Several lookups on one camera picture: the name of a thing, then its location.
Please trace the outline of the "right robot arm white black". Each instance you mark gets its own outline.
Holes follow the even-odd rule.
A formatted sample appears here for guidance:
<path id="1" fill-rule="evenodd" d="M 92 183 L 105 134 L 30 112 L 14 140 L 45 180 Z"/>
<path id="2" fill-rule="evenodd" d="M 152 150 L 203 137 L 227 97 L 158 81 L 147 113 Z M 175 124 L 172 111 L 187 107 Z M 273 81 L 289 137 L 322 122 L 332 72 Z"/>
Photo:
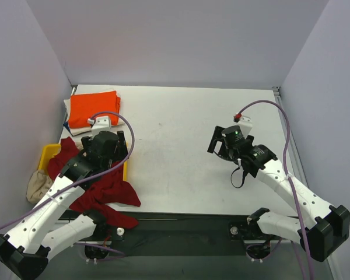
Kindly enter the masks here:
<path id="1" fill-rule="evenodd" d="M 253 145 L 253 136 L 244 136 L 240 127 L 215 127 L 209 153 L 233 162 L 278 194 L 293 210 L 297 218 L 260 208 L 247 218 L 247 233 L 253 238 L 274 235 L 298 243 L 312 259 L 324 261 L 349 237 L 350 212 L 323 200 L 292 174 L 284 170 L 276 154 L 264 145 Z"/>

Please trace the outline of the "dark red t shirt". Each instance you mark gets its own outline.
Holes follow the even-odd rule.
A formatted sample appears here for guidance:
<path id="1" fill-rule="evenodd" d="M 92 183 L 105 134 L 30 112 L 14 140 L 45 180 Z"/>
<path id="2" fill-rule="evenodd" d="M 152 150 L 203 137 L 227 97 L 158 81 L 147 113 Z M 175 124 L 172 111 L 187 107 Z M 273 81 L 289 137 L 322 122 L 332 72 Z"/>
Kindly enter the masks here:
<path id="1" fill-rule="evenodd" d="M 79 149 L 72 138 L 61 140 L 61 151 L 50 159 L 47 172 L 50 179 L 54 180 L 66 165 L 67 161 L 76 156 Z M 109 172 L 96 181 L 79 197 L 71 206 L 71 210 L 83 213 L 89 209 L 95 209 L 105 216 L 111 226 L 132 229 L 138 225 L 138 221 L 118 212 L 108 206 L 109 203 L 119 203 L 139 207 L 141 202 L 132 185 L 123 180 L 123 167 Z"/>

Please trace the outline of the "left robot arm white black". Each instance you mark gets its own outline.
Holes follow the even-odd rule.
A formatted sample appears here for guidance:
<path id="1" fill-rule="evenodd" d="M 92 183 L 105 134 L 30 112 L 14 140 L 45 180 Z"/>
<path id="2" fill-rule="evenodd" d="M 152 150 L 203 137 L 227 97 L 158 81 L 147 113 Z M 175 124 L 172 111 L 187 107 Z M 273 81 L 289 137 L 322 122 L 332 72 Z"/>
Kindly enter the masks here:
<path id="1" fill-rule="evenodd" d="M 123 131 L 101 131 L 82 138 L 83 149 L 70 158 L 39 203 L 6 234 L 0 234 L 0 262 L 20 279 L 36 279 L 49 261 L 78 241 L 100 240 L 106 218 L 88 209 L 75 220 L 52 230 L 54 223 L 89 187 L 131 154 Z"/>

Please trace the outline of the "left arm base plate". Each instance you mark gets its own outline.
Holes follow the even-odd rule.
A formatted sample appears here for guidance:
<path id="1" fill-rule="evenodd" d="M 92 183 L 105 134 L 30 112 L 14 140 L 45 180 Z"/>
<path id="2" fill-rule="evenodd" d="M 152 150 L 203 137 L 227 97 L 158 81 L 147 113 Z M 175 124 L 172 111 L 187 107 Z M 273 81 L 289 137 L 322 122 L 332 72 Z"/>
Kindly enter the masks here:
<path id="1" fill-rule="evenodd" d="M 123 241 L 126 234 L 125 229 L 105 223 L 95 225 L 94 223 L 72 221 L 68 225 L 77 232 L 77 242 L 94 241 L 102 243 L 105 239 L 108 241 Z"/>

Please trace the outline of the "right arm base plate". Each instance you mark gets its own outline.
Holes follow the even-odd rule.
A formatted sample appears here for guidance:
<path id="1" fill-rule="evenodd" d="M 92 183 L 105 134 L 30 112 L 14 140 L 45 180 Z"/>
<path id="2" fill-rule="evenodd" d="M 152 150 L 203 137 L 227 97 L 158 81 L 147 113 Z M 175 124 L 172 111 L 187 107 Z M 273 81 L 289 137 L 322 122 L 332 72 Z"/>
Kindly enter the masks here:
<path id="1" fill-rule="evenodd" d="M 263 233 L 255 226 L 249 226 L 245 220 L 232 221 L 229 223 L 229 236 L 237 241 L 257 241 L 257 240 L 279 240 L 278 236 Z"/>

